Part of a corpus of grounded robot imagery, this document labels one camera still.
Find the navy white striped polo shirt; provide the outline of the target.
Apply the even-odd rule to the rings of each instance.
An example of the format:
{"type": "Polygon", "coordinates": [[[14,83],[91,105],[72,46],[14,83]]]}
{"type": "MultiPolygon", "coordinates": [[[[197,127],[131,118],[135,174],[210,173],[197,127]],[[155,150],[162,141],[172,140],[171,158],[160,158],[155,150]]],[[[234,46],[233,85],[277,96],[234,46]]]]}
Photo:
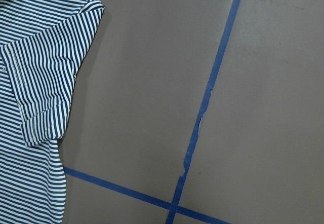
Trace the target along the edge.
{"type": "Polygon", "coordinates": [[[1,223],[61,223],[58,140],[100,0],[1,0],[1,223]]]}

